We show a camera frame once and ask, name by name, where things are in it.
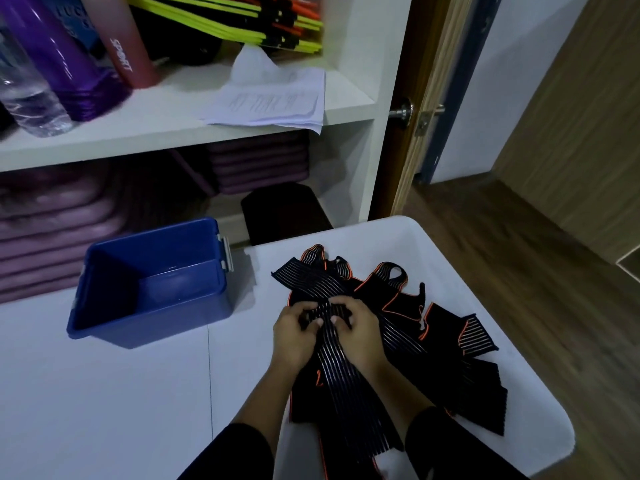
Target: stack of paper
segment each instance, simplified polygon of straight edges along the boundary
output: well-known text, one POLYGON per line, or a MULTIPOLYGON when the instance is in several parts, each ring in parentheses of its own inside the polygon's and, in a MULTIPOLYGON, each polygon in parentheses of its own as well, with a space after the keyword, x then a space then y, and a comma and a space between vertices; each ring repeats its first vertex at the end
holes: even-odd
POLYGON ((206 124, 306 128, 320 134, 324 69, 280 68, 260 47, 244 44, 231 78, 200 115, 206 124))

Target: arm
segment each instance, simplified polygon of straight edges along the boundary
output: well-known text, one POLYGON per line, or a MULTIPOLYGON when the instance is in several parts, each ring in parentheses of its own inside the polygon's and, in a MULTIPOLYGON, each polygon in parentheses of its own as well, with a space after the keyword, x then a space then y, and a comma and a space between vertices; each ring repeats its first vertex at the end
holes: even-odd
POLYGON ((419 478, 427 478, 431 470, 446 478, 476 477, 480 472, 494 478, 526 478, 450 416, 433 407, 389 363, 378 318, 363 302, 348 296, 336 296, 330 301, 351 311, 351 328, 340 317, 331 318, 340 345, 385 405, 419 478))
POLYGON ((311 358, 322 319, 305 331, 299 316, 316 303, 286 306, 273 326, 273 355, 267 372, 231 424, 198 455, 179 480, 216 478, 270 479, 284 408, 299 371, 311 358))

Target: wooden floor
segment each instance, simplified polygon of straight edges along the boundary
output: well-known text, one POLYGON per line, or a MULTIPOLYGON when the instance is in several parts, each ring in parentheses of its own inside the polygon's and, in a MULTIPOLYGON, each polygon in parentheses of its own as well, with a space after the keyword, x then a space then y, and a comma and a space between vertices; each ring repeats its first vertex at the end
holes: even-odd
POLYGON ((571 457, 538 479, 640 479, 640 283, 490 174, 414 185, 429 234, 569 414, 571 457))

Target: person's right hand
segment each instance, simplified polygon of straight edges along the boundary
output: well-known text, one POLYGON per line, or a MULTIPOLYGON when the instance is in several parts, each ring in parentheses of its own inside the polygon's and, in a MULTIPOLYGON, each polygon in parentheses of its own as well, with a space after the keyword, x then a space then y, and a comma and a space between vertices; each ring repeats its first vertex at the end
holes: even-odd
POLYGON ((336 305, 344 305, 351 312, 351 329, 342 318, 331 317, 347 359, 364 377, 374 374, 381 366, 387 364, 378 317, 361 300, 350 296, 334 296, 329 298, 329 301, 336 305))

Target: white wall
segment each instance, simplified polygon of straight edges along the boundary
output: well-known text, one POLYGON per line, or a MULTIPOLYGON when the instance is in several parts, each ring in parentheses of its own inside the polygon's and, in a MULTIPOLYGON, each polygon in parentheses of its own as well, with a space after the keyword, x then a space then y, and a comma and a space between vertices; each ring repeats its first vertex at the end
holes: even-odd
POLYGON ((491 170, 587 0, 502 0, 432 182, 491 170))

